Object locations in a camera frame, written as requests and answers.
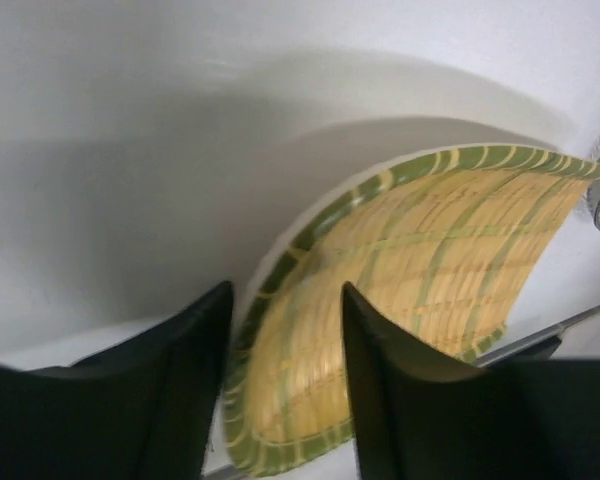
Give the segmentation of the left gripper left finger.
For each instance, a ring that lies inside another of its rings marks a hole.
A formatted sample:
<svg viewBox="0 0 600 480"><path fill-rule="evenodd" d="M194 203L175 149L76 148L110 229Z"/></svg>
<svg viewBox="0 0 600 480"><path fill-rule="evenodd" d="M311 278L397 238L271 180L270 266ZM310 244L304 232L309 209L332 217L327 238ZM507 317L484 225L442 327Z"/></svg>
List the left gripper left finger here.
<svg viewBox="0 0 600 480"><path fill-rule="evenodd" d="M198 479L230 340L224 281L70 366L0 365L0 479Z"/></svg>

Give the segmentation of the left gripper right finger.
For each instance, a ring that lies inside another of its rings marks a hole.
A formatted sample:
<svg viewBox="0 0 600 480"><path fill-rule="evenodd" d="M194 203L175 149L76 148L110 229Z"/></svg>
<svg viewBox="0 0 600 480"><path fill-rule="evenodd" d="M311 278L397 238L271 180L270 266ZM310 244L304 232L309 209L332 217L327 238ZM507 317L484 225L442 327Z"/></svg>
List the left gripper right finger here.
<svg viewBox="0 0 600 480"><path fill-rule="evenodd" d="M364 479L600 479L600 359L448 356L352 285L342 333Z"/></svg>

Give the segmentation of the bamboo woven tray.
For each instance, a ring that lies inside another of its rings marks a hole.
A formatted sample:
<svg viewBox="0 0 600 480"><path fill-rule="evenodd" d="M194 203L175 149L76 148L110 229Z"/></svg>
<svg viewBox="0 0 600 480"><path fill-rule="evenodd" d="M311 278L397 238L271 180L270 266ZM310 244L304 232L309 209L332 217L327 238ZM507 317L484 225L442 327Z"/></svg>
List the bamboo woven tray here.
<svg viewBox="0 0 600 480"><path fill-rule="evenodd" d="M600 163L473 144L354 175L277 239L250 280L223 393L226 448L252 477L349 441L340 292L469 362L506 330L539 257Z"/></svg>

